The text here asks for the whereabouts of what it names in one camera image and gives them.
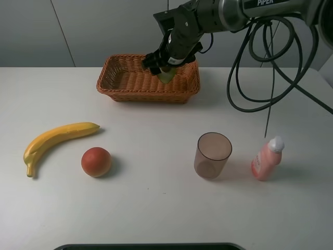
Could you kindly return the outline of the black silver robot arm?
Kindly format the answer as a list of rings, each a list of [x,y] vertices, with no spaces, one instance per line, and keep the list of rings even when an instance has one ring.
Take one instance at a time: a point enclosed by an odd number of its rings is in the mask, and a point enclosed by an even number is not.
[[[154,75],[163,67],[180,67],[195,60],[205,33],[237,32],[252,18],[294,13],[308,26],[318,26],[322,39],[332,46],[332,1],[188,1],[154,14],[163,40],[155,52],[146,55],[142,67]]]

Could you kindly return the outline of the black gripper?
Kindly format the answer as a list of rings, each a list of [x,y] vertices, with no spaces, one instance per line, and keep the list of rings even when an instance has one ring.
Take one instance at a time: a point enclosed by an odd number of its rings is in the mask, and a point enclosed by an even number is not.
[[[168,66],[183,66],[196,60],[192,50],[203,36],[195,8],[178,7],[155,14],[163,40],[159,47],[162,63]],[[158,66],[149,68],[152,75],[161,73]]]

